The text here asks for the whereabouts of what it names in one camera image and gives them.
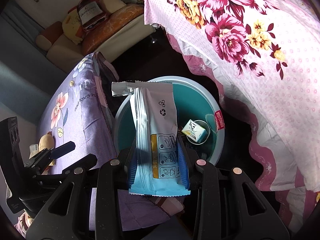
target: dark floor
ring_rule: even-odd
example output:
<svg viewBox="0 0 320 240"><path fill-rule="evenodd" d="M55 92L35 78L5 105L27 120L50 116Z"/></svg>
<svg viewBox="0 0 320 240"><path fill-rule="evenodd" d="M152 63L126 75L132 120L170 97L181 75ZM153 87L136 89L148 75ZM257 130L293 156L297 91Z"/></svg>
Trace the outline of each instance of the dark floor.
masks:
<svg viewBox="0 0 320 240"><path fill-rule="evenodd" d="M151 38L147 37L112 62L122 81L149 81L160 76L182 76L204 86L219 103L215 83L206 76L193 75L189 71L182 55L172 49L162 29L158 29L152 37L157 39L156 43L151 43ZM249 155L252 136L250 126L221 110L226 127L225 144L216 167L226 170L240 167L255 182L262 174L263 167ZM279 203L275 200L274 193L263 194L278 212Z"/></svg>

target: teal trash bin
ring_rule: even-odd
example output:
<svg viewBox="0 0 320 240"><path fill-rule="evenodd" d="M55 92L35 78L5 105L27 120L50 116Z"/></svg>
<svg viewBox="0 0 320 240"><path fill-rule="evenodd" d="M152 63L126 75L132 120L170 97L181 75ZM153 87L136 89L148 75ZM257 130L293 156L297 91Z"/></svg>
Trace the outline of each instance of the teal trash bin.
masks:
<svg viewBox="0 0 320 240"><path fill-rule="evenodd" d="M173 84L173 97L177 108L178 126L184 127L192 120L203 120L211 128L208 140L196 146L198 154L205 153L207 160L216 164L219 160L224 143L224 123L221 111L213 96L197 82L178 76L165 76L150 80L151 82L171 82ZM131 107L128 96L120 106L113 125L113 141L117 152L131 146L136 129L133 123Z"/></svg>

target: pink floral blanket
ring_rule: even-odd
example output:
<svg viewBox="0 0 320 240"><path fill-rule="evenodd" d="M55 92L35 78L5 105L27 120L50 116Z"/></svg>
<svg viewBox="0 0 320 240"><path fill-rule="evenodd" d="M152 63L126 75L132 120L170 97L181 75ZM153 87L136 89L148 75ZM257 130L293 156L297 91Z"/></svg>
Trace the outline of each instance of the pink floral blanket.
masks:
<svg viewBox="0 0 320 240"><path fill-rule="evenodd" d="M236 86L320 191L320 23L304 0L145 0L145 23L190 45Z"/></svg>
<svg viewBox="0 0 320 240"><path fill-rule="evenodd" d="M256 185L279 191L279 215L299 229L320 198L320 23L308 2L145 0L145 24L165 27L191 72L251 125Z"/></svg>

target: red sticker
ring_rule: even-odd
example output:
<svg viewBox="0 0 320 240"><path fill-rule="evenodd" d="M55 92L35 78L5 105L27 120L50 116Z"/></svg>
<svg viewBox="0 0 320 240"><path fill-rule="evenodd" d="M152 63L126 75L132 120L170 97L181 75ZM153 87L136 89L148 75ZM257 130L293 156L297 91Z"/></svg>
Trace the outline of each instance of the red sticker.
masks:
<svg viewBox="0 0 320 240"><path fill-rule="evenodd" d="M219 131L220 129L224 129L224 121L221 110L214 113L214 118L216 120L217 131Z"/></svg>

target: plastic packet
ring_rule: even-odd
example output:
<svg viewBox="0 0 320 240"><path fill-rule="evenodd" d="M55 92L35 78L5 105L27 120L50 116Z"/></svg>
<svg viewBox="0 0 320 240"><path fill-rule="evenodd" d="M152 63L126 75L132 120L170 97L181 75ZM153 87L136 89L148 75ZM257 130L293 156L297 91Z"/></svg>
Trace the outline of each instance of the plastic packet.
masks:
<svg viewBox="0 0 320 240"><path fill-rule="evenodd" d="M177 110L172 83L114 82L113 96L130 95L136 126L129 193L154 196L189 195L181 181L177 155Z"/></svg>

